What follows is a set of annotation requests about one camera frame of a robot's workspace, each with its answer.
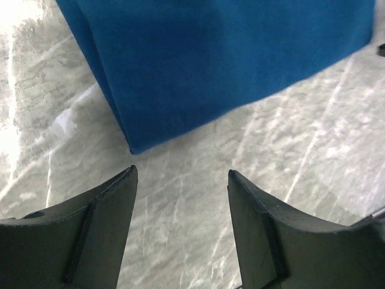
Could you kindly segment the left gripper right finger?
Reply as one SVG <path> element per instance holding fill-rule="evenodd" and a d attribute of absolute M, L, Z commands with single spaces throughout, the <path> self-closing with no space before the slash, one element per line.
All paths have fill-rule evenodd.
<path fill-rule="evenodd" d="M 242 288 L 384 287 L 384 210 L 345 226 L 284 203 L 235 170 L 227 189 Z"/>

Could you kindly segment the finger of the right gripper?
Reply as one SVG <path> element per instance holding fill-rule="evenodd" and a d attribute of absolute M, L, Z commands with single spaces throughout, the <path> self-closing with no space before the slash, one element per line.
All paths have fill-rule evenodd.
<path fill-rule="evenodd" d="M 385 56 L 385 43 L 381 44 L 377 48 L 377 55 Z"/>

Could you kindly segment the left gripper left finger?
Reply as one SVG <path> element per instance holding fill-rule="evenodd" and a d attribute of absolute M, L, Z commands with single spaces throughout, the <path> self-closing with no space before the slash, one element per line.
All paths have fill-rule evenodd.
<path fill-rule="evenodd" d="M 130 166 L 64 202 L 1 220 L 1 287 L 115 288 L 137 185 Z"/>

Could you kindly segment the dark blue t-shirt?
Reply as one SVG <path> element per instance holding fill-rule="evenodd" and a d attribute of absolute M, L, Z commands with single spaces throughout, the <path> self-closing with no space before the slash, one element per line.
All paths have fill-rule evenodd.
<path fill-rule="evenodd" d="M 142 153 L 307 79 L 366 46 L 375 2 L 58 1 Z"/>

